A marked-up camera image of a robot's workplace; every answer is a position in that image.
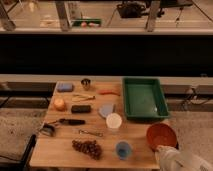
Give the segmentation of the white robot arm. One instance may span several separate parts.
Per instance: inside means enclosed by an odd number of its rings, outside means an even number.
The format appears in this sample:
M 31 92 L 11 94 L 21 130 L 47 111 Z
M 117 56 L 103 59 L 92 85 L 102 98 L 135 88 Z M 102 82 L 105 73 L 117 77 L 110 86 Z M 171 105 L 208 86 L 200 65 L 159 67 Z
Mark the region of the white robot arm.
M 159 145 L 155 156 L 160 171 L 213 171 L 213 165 L 206 160 L 174 147 Z

